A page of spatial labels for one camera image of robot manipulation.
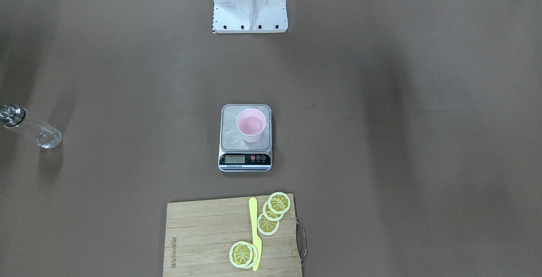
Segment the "pink plastic cup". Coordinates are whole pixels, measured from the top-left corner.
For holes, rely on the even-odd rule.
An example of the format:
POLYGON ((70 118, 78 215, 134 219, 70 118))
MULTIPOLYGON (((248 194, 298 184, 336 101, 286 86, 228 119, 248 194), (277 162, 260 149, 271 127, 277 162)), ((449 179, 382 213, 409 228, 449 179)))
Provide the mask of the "pink plastic cup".
POLYGON ((236 117, 236 126, 245 142, 257 142, 267 126, 267 118, 256 108, 247 108, 236 117))

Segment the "glass sauce bottle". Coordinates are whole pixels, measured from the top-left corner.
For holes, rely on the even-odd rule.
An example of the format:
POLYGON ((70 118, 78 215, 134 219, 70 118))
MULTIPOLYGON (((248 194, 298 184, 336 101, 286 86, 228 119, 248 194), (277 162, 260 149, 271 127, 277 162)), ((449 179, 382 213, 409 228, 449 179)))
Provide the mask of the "glass sauce bottle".
POLYGON ((60 130, 19 105, 1 105, 0 122, 44 149, 54 148, 62 140, 60 130))

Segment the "silver kitchen scale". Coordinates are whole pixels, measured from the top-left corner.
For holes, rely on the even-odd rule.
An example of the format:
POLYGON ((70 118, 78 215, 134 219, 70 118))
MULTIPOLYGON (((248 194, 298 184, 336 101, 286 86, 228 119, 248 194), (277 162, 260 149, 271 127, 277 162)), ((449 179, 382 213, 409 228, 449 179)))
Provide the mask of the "silver kitchen scale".
POLYGON ((266 172, 272 165, 272 109, 268 105, 224 105, 218 168, 223 172, 266 172))

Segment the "yellow plastic knife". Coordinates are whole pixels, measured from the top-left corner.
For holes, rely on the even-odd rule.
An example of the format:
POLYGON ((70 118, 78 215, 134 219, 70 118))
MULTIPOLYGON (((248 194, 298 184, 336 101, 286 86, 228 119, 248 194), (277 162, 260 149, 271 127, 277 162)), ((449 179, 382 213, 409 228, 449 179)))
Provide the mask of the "yellow plastic knife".
POLYGON ((252 230, 252 244, 255 246, 256 251, 258 253, 258 259, 255 261, 254 265, 252 266, 253 271, 257 271, 259 269, 259 265, 261 262, 261 258, 263 255, 263 241, 261 240, 259 236, 259 230, 258 230, 258 217, 259 217, 259 203, 256 197, 251 197, 249 199, 249 214, 250 214, 250 223, 251 223, 251 230, 252 230))

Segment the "wooden cutting board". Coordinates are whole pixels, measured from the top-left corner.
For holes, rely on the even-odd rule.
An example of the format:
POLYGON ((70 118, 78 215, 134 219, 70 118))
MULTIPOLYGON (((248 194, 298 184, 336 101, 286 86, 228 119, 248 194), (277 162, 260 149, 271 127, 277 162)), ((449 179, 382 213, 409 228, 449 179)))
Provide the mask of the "wooden cutting board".
POLYGON ((238 241, 252 242, 249 197, 170 202, 166 208, 163 276, 302 277, 306 241, 293 194, 277 232, 260 235, 259 269, 241 269, 229 261, 238 241))

